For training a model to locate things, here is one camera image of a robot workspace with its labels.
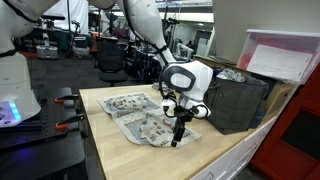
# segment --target red cabinet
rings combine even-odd
[[[251,163],[272,179],[320,179],[320,66],[282,112]]]

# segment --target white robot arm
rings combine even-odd
[[[0,128],[14,126],[40,111],[31,90],[26,59],[14,50],[11,38],[31,32],[33,23],[58,1],[0,1],[0,23],[6,24],[0,27]],[[182,138],[184,122],[191,121],[193,116],[200,118],[210,114],[203,103],[203,96],[209,87],[212,69],[197,61],[186,64],[175,61],[163,38],[161,18],[154,0],[88,1],[100,9],[109,9],[118,4],[134,34],[157,50],[156,56],[163,67],[161,79],[169,88],[181,92],[176,110],[188,114],[187,118],[176,115],[182,121],[176,124],[175,146]],[[161,94],[166,100],[173,100],[172,95]],[[6,117],[1,116],[4,111],[2,107],[7,110],[11,108]]]
[[[194,50],[189,48],[188,46],[182,44],[182,43],[178,43],[177,46],[176,46],[176,55],[178,57],[181,57],[181,49],[186,50],[188,52],[187,61],[190,61],[192,53],[194,52]]]

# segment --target machine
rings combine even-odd
[[[38,45],[36,47],[38,58],[41,60],[58,60],[59,59],[58,48],[50,45],[49,35],[47,32],[54,31],[55,20],[64,20],[65,17],[59,14],[45,14],[41,16],[41,19],[44,20],[44,24],[46,24],[46,27],[44,26],[42,27],[42,29],[44,30],[44,33],[43,33],[44,45]]]
[[[17,53],[12,37],[21,37],[32,31],[33,24],[59,0],[3,0],[0,1],[0,127],[11,127],[36,115],[41,108],[31,89],[30,76],[24,56]],[[209,87],[213,71],[195,61],[177,63],[163,38],[159,11],[154,0],[89,0],[90,4],[109,9],[115,3],[126,15],[134,34],[156,49],[156,56],[162,65],[160,82],[181,92],[179,100],[174,94],[164,94],[165,113],[172,104],[177,117],[172,146],[182,138],[185,122],[193,117],[203,118],[210,110],[203,103],[203,96]]]
[[[72,20],[71,24],[74,24],[76,28],[74,33],[72,34],[72,40],[69,45],[69,51],[66,52],[65,57],[71,58],[73,55],[76,55],[79,57],[89,56],[90,48],[87,45],[87,38],[79,35],[80,23],[75,20]]]
[[[181,49],[187,51],[187,57],[182,57],[181,56]],[[186,45],[183,45],[182,43],[178,43],[176,45],[176,54],[174,55],[174,58],[177,60],[177,61],[185,61],[185,62],[189,62],[191,60],[191,56],[192,56],[192,53],[194,52],[193,49],[189,48],[188,46]]]

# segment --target white box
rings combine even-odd
[[[247,30],[237,67],[304,84],[320,60],[320,34]]]

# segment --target wall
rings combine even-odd
[[[176,27],[175,38],[179,38],[183,44],[187,44],[189,41],[194,41],[196,34],[197,29],[195,27],[181,22]]]
[[[320,0],[214,0],[217,56],[238,61],[247,29],[320,33]]]
[[[196,38],[194,41],[194,50],[197,55],[205,56],[210,44],[211,31],[197,30]]]
[[[76,20],[80,22],[81,34],[88,34],[88,13],[89,5],[86,0],[69,0],[70,4],[70,21]],[[67,1],[59,1],[52,6],[44,14],[61,14],[65,17],[64,21],[55,21],[56,27],[60,27],[64,30],[69,30],[68,25],[68,6]],[[71,24],[71,31],[75,31],[75,26]]]
[[[122,12],[114,12],[117,16],[124,16]],[[164,18],[165,13],[160,13],[161,19]],[[174,13],[168,13],[167,18],[174,17]],[[213,23],[212,13],[180,13],[176,14],[177,20],[180,21],[195,21],[195,22],[206,22]]]
[[[216,56],[216,29],[215,29],[215,27],[212,27],[211,36],[210,36],[208,44],[211,44],[211,46],[207,46],[205,56]]]

